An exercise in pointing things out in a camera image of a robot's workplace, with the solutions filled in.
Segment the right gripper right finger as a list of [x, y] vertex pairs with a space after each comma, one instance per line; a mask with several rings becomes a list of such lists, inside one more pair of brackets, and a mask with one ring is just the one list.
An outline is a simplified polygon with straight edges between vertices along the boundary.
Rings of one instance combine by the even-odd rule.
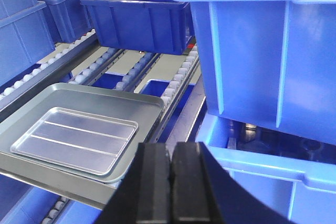
[[172, 177], [173, 223], [290, 223], [233, 180], [204, 143], [177, 143]]

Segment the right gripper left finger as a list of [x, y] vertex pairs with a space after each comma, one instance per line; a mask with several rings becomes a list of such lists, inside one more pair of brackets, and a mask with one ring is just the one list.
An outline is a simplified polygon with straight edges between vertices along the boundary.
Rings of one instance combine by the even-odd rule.
[[96, 223], [170, 223], [170, 157], [163, 143], [140, 143]]

